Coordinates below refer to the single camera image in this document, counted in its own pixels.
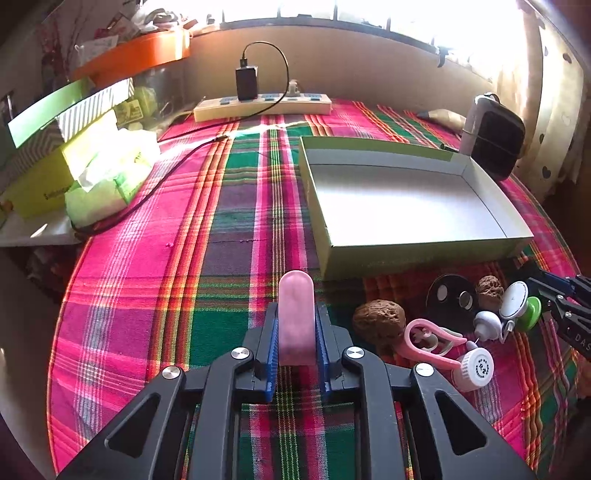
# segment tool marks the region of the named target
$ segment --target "green plastic piece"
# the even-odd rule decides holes
[[[527,310],[517,319],[515,329],[520,332],[531,330],[542,314],[542,302],[538,297],[527,297]]]

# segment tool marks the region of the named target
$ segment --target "blue gripper pad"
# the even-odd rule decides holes
[[[324,334],[322,332],[322,322],[320,321],[318,310],[316,310],[316,357],[318,362],[320,393],[323,396],[330,394],[330,374],[329,357],[324,343]]]
[[[273,331],[271,334],[271,345],[269,346],[269,357],[267,359],[267,387],[265,398],[268,402],[273,400],[277,386],[277,367],[279,366],[279,321],[277,317],[273,320]]]

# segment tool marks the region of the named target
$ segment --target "white cap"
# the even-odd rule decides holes
[[[476,348],[457,359],[460,368],[452,372],[452,380],[460,392],[471,392],[485,387],[495,372],[492,355],[485,348]]]
[[[474,318],[474,335],[479,340],[497,340],[501,337],[503,326],[499,317],[492,312],[482,311]]]

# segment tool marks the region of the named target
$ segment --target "black disc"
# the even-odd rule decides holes
[[[478,312],[476,289],[460,275],[442,275],[427,294],[427,320],[466,334],[474,332],[474,317]]]

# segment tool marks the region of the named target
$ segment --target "charging cable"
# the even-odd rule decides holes
[[[162,142],[167,142],[170,140],[175,140],[177,138],[180,137],[184,137],[186,135],[190,135],[190,134],[194,134],[196,132],[200,132],[209,128],[216,128],[216,127],[223,127],[225,125],[229,125],[229,124],[233,124],[235,122],[241,122],[243,120],[247,120],[249,118],[255,117],[257,115],[260,115],[264,112],[266,112],[267,110],[270,110],[271,108],[273,108],[275,105],[279,104],[287,95],[287,92],[290,88],[290,68],[289,65],[287,63],[287,58],[285,58],[285,54],[281,51],[281,49],[274,45],[273,43],[267,42],[267,41],[262,41],[262,40],[258,40],[258,41],[254,41],[252,43],[249,43],[246,47],[244,47],[244,50],[242,52],[242,58],[241,58],[241,64],[242,62],[247,62],[246,59],[246,49],[248,47],[250,47],[251,45],[255,45],[255,44],[265,44],[265,45],[269,45],[271,47],[273,47],[274,49],[276,49],[280,54],[281,57],[283,58],[283,61],[285,62],[285,73],[287,75],[287,82],[285,84],[285,91],[283,92],[283,95],[281,95],[281,97],[279,98],[279,100],[277,100],[276,102],[272,103],[270,106],[267,106],[263,109],[261,109],[260,111],[258,111],[257,113],[252,113],[251,115],[247,115],[247,116],[243,116],[241,118],[238,119],[233,119],[233,120],[226,120],[224,122],[220,122],[217,124],[213,124],[213,125],[206,125],[205,127],[199,127],[199,128],[195,128],[193,130],[189,130],[187,132],[184,132],[182,134],[178,134],[178,135],[174,135],[172,137],[168,137],[165,139],[161,139],[160,143]],[[152,190],[150,190],[146,196],[144,198],[142,198],[138,203],[136,203],[133,207],[131,207],[130,209],[124,211],[124,213],[119,214],[116,213],[114,215],[112,215],[111,217],[108,217],[106,219],[102,219],[96,223],[94,223],[93,225],[89,225],[89,226],[85,226],[85,227],[81,227],[81,228],[77,228],[74,226],[74,224],[72,224],[72,229],[76,232],[76,233],[80,233],[82,235],[85,236],[95,236],[95,235],[100,235],[102,233],[105,233],[109,230],[111,230],[112,228],[116,227],[117,225],[119,225],[121,222],[123,222],[123,220],[125,220],[126,218],[129,218],[133,213],[137,212],[140,208],[142,208],[142,206],[154,195],[154,193],[156,193],[156,190],[158,190],[163,183],[168,180],[168,178],[183,164],[185,163],[185,161],[187,161],[187,159],[189,157],[191,157],[191,155],[193,155],[197,150],[199,150],[202,147],[205,147],[206,145],[212,145],[216,142],[220,142],[222,140],[227,139],[228,136],[227,135],[220,135],[219,137],[216,137],[212,140],[209,140],[205,143],[202,143],[198,146],[196,146],[194,149],[192,149],[189,153],[187,153],[185,156],[183,156],[183,158],[181,158],[177,163],[175,163],[175,165],[168,171],[166,172],[163,177],[158,181],[158,183],[154,186],[154,188],[152,188]]]

